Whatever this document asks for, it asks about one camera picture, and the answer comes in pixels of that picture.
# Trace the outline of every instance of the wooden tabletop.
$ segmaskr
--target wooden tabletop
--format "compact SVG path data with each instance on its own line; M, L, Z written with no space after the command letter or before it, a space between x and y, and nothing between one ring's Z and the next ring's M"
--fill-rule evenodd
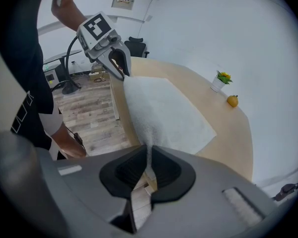
M167 78L177 87L217 133L196 155L221 162L252 181L253 145L248 118L239 107L233 108L227 103L224 93L216 93L205 78L187 67L173 63L132 57L131 72L132 76ZM123 82L111 76L111 84L125 133L131 145L139 145L128 111Z

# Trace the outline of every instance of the person's arm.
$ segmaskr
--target person's arm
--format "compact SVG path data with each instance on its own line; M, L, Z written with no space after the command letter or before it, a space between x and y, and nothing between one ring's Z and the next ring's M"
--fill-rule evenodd
M61 0L60 6L57 5L57 0L53 0L51 11L64 25L74 31L77 31L79 25L86 20L73 0Z

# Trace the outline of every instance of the white wall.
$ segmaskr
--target white wall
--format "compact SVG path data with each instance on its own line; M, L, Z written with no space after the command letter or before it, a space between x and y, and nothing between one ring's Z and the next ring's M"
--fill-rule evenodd
M298 22L276 1L154 0L140 32L152 59L209 81L216 70L232 75L223 91L239 95L252 133L253 181L266 187L298 168Z
M115 26L123 41L127 40L130 36L136 37L152 0L135 0L132 10L112 8L112 1L113 0L74 0L77 7L84 15L93 15L102 10L108 15L117 16ZM51 3L52 0L42 0L38 15L38 28L58 21L51 13ZM67 27L40 35L39 43L43 51L44 59L66 52L74 37L75 32ZM75 49L82 49L78 41L76 41L72 47L72 50ZM76 61L79 67L73 67L71 61ZM90 68L91 63L83 52L73 55L69 59L70 73L88 71Z

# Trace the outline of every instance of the flower pot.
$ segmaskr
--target flower pot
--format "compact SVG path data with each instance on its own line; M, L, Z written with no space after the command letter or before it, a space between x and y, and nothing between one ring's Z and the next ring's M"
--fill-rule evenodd
M215 77L213 79L212 85L211 85L211 89L218 92L220 91L223 86L225 86L225 83L223 83L222 81L220 81L217 77Z

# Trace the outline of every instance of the black chair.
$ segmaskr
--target black chair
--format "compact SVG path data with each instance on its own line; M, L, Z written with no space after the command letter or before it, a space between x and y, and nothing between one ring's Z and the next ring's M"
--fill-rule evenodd
M128 41L125 41L125 45L127 46L127 48L130 51L130 55L132 57L138 57L138 58L142 58L143 57L143 53L145 51L146 45L145 43L143 43L144 39L136 39L133 37L129 37ZM148 51L145 52L145 58L147 58L147 55L149 54Z

